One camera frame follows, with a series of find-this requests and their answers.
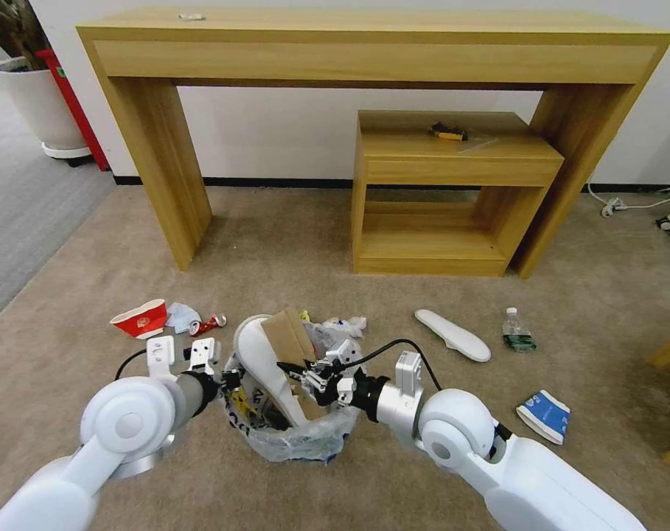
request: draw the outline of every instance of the white flower pot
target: white flower pot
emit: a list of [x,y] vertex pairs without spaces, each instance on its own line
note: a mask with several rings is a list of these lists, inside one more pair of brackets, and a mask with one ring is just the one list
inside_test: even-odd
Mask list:
[[81,131],[49,70],[13,72],[27,66],[23,57],[0,62],[0,84],[42,142],[47,156],[73,159],[89,155]]

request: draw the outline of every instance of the trash bag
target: trash bag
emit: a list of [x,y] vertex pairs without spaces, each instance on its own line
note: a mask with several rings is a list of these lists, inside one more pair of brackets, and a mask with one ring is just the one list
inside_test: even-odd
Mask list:
[[[358,342],[342,330],[315,323],[304,323],[318,358],[345,339],[352,341],[353,360],[361,358]],[[344,443],[357,422],[359,410],[353,407],[330,406],[330,413],[305,426],[289,426],[271,399],[239,363],[236,353],[227,360],[224,370],[236,369],[242,386],[224,400],[229,424],[239,430],[246,442],[267,461],[283,462],[303,459],[332,461],[342,452]]]

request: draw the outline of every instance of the potted plant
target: potted plant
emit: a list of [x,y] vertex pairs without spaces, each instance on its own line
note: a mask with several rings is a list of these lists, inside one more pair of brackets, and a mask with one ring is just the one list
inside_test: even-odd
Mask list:
[[0,84],[48,156],[75,159],[89,150],[52,74],[35,54],[49,48],[28,0],[0,0]]

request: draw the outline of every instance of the gray carpet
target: gray carpet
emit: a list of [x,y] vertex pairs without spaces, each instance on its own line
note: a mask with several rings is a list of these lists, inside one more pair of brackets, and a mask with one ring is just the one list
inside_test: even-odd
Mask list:
[[0,87],[0,311],[114,188],[50,159]]
[[[644,362],[670,339],[670,235],[653,224],[665,210],[604,220],[583,197],[527,281],[374,276],[351,272],[348,191],[208,193],[218,217],[187,272],[175,269],[143,190],[119,188],[0,315],[0,506],[34,470],[75,450],[84,405],[142,347],[108,320],[162,296],[202,315],[225,311],[230,325],[210,333],[225,353],[255,313],[291,304],[315,319],[363,314],[365,351],[412,338],[444,386],[475,393],[537,440],[514,408],[546,388],[572,412],[566,444],[545,444],[648,529],[670,531],[670,467],[660,459],[670,449],[670,374]],[[509,305],[534,331],[536,353],[503,346]],[[445,349],[412,317],[421,307],[477,333],[492,360]],[[179,336],[176,347],[185,344]],[[393,375],[396,357],[376,358],[370,372]],[[145,374],[141,365],[128,374]],[[425,384],[432,388],[428,376]],[[364,417],[330,466],[272,465],[215,405],[154,471],[107,485],[92,530],[497,528],[461,479]]]

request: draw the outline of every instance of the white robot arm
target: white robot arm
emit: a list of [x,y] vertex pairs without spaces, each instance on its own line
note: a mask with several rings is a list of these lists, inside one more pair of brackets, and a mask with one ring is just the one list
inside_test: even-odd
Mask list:
[[214,348],[214,339],[195,341],[189,370],[175,376],[172,337],[149,340],[150,377],[117,379],[91,399],[80,422],[77,452],[28,479],[1,508],[0,531],[86,530],[109,479],[155,467],[190,418],[224,389],[238,386],[238,374],[216,376]]
[[[394,384],[360,369],[352,374],[347,369],[363,360],[345,364],[349,348],[345,342],[307,369],[279,366],[310,388],[319,403],[362,409],[370,420],[389,426],[403,444],[460,475],[505,530],[646,531],[627,509],[545,446],[513,435],[476,396],[443,389],[424,403],[420,352],[400,356]],[[216,375],[210,365],[217,357],[213,350],[213,339],[196,341],[190,371],[176,377],[169,367],[172,338],[149,340],[150,378],[114,381],[92,398],[81,420],[80,449],[27,481],[0,510],[0,531],[86,530],[106,481],[153,468],[191,417],[238,387],[238,375]]]
[[[400,342],[414,345],[397,340],[377,353]],[[391,428],[403,445],[424,451],[440,468],[458,474],[482,495],[505,530],[646,531],[630,511],[544,445],[511,433],[476,396],[443,389],[424,401],[420,351],[400,356],[392,383],[360,369],[348,375],[361,362],[344,363],[342,353],[348,350],[327,353],[300,375],[292,367],[282,368],[318,402],[334,398],[362,409],[370,420]],[[338,373],[344,376],[337,379]]]

